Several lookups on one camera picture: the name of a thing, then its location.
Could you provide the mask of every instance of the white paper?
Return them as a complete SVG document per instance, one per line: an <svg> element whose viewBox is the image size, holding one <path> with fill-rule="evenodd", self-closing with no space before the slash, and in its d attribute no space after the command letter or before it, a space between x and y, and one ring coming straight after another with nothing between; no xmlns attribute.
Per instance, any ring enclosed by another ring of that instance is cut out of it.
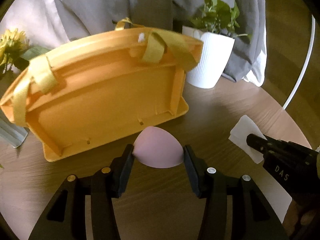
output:
<svg viewBox="0 0 320 240"><path fill-rule="evenodd" d="M229 140L243 149L255 163L260 163L263 160L263 154L247 145L247 136L251 133L266 139L254 121L244 115L230 131Z"/></svg>

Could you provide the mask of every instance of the pink object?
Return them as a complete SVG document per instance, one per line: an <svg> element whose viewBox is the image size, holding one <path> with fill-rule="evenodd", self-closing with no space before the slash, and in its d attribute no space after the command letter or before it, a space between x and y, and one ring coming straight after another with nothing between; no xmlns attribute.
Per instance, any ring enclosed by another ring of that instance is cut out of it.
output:
<svg viewBox="0 0 320 240"><path fill-rule="evenodd" d="M134 142L133 156L153 168L170 168L183 163L183 148L167 131L149 126Z"/></svg>

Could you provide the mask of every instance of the wooden floor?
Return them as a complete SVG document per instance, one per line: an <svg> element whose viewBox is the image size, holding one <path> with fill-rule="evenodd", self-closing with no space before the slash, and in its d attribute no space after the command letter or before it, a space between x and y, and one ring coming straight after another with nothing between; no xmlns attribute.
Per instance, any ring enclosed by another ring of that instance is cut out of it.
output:
<svg viewBox="0 0 320 240"><path fill-rule="evenodd" d="M263 89L280 105L302 69L310 40L311 13L302 0L266 0L267 68ZM320 145L320 28L301 85L287 107L313 148Z"/></svg>

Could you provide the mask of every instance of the white cord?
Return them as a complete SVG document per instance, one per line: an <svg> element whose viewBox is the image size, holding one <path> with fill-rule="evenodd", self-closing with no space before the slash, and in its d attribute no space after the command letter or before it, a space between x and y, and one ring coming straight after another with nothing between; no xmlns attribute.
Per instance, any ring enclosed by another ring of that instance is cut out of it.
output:
<svg viewBox="0 0 320 240"><path fill-rule="evenodd" d="M306 72L306 69L307 69L307 66L308 66L308 63L309 63L309 60L310 60L311 52L312 52L313 41L315 39L315 30L316 30L316 20L312 16L311 37L310 37L310 43L309 43L309 48L308 48L306 60L304 61L301 73L300 73L300 75L298 77L298 80L297 80L296 84L294 85L294 88L291 91L291 94L289 95L287 101L284 103L284 105L282 107L283 109L287 108L288 104L290 103L291 99L293 98L294 94L296 93L296 91L297 91L297 89L298 89L298 87L299 87L299 85L301 83L301 80L303 78L304 73Z"/></svg>

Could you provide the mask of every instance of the silver rivet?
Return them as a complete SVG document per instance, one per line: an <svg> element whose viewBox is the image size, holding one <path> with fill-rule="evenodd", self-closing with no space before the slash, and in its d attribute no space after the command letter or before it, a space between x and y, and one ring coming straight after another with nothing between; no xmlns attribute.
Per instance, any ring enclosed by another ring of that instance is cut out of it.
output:
<svg viewBox="0 0 320 240"><path fill-rule="evenodd" d="M70 175L70 176L68 176L68 178L67 178L67 180L69 181L69 182L72 182L72 181L74 181L76 179L76 176L75 175Z"/></svg>
<svg viewBox="0 0 320 240"><path fill-rule="evenodd" d="M213 173L216 173L217 170L215 168L210 167L210 168L207 168L207 172L213 174Z"/></svg>
<svg viewBox="0 0 320 240"><path fill-rule="evenodd" d="M109 173L110 171L111 171L111 169L109 167L104 167L101 170L102 173Z"/></svg>
<svg viewBox="0 0 320 240"><path fill-rule="evenodd" d="M251 179L251 177L249 175L243 175L242 179L245 181L249 181Z"/></svg>

